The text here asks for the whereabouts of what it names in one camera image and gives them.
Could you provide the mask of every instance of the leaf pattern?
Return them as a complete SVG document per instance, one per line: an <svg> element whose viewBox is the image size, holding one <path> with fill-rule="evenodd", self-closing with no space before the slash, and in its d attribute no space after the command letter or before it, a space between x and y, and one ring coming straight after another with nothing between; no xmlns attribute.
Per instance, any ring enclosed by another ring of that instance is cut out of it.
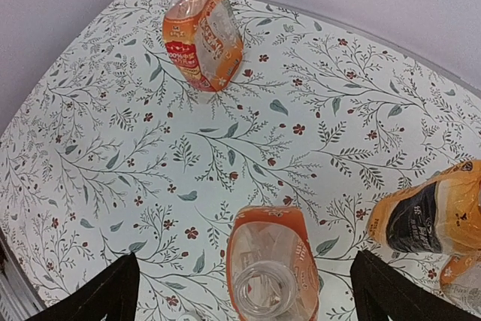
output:
<svg viewBox="0 0 481 321"><path fill-rule="evenodd" d="M415 59L253 0L231 0L237 75L199 94L165 53L169 1L114 0L0 139L0 227L47 305L136 252L139 321L236 320L225 252L248 204L304 211L319 319L356 319L358 250L439 295L428 272L443 256L393 253L365 226L385 195L479 154L481 101Z"/></svg>

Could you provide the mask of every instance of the red flower pattern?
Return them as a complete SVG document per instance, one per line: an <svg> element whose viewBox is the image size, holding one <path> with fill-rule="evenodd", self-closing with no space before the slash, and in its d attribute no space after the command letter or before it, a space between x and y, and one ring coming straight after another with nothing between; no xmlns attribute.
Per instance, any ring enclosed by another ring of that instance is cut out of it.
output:
<svg viewBox="0 0 481 321"><path fill-rule="evenodd" d="M164 228L166 230L169 230L169 229L171 229L171 227L174 227L174 226L175 226L174 221L171 221L171 220L165 220L164 221Z"/></svg>
<svg viewBox="0 0 481 321"><path fill-rule="evenodd" d="M145 113L144 122L150 122L153 118L152 113Z"/></svg>
<svg viewBox="0 0 481 321"><path fill-rule="evenodd" d="M169 306L175 307L179 304L179 299L174 295L172 297L166 297L165 300L167 301Z"/></svg>
<svg viewBox="0 0 481 321"><path fill-rule="evenodd" d="M137 198L134 198L134 202L137 207L144 203L140 195L138 195Z"/></svg>
<svg viewBox="0 0 481 321"><path fill-rule="evenodd" d="M355 218L362 221L367 214L368 214L368 212L361 208L360 210L357 210L355 212Z"/></svg>
<svg viewBox="0 0 481 321"><path fill-rule="evenodd" d="M292 203L292 197L287 195L286 197L284 197L283 203L284 203L286 206L289 206L289 205Z"/></svg>
<svg viewBox="0 0 481 321"><path fill-rule="evenodd" d="M432 280L437 276L436 270L432 268L431 270L428 271L428 277L431 278Z"/></svg>
<svg viewBox="0 0 481 321"><path fill-rule="evenodd" d="M377 132L376 132L376 131L372 130L371 133L368 133L368 139L369 139L369 140L372 141L372 140L374 140L374 139L376 139L376 138L377 138Z"/></svg>
<svg viewBox="0 0 481 321"><path fill-rule="evenodd" d="M357 75L355 72L353 72L353 71L348 71L348 72L346 73L346 77L348 77L349 79L354 79L354 78L356 78L357 76L358 76L358 75Z"/></svg>
<svg viewBox="0 0 481 321"><path fill-rule="evenodd" d="M187 239L189 240L195 240L198 236L198 231L195 229L195 227L191 227L190 229L186 229L186 235Z"/></svg>
<svg viewBox="0 0 481 321"><path fill-rule="evenodd" d="M306 126L301 126L299 123L292 127L294 130L295 135L302 135L302 133L306 130Z"/></svg>

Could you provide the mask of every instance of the orange juice bottle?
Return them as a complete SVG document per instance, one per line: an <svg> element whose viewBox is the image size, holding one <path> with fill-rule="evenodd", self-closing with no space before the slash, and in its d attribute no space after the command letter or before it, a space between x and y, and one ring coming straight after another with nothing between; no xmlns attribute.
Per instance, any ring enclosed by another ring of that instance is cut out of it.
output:
<svg viewBox="0 0 481 321"><path fill-rule="evenodd" d="M317 267L296 207L240 210L227 246L226 276L241 321L317 319Z"/></svg>
<svg viewBox="0 0 481 321"><path fill-rule="evenodd" d="M172 0L162 32L169 57L196 89L224 89L241 64L244 44L229 0Z"/></svg>

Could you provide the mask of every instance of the bottle label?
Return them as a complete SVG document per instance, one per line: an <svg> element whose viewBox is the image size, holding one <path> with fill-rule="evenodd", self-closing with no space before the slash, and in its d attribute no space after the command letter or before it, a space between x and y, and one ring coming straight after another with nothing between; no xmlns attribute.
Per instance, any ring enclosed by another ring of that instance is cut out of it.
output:
<svg viewBox="0 0 481 321"><path fill-rule="evenodd" d="M386 230L388 245L401 252L441 253L436 236L436 183L404 199L389 217Z"/></svg>
<svg viewBox="0 0 481 321"><path fill-rule="evenodd" d="M207 78L201 73L195 44L184 44L180 41L171 41L170 43L165 44L165 48L167 49L172 62L179 68L180 72L193 87L204 91L215 91Z"/></svg>

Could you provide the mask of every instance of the orange label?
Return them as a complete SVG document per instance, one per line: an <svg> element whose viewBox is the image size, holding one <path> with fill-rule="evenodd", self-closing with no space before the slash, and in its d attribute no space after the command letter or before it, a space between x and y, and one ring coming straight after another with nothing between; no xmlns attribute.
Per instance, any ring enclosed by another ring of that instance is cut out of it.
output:
<svg viewBox="0 0 481 321"><path fill-rule="evenodd" d="M182 8L195 8L196 2L204 2L196 14L182 19L171 16ZM163 35L172 62L196 89L224 89L241 64L244 44L228 0L183 0L175 4L165 16Z"/></svg>

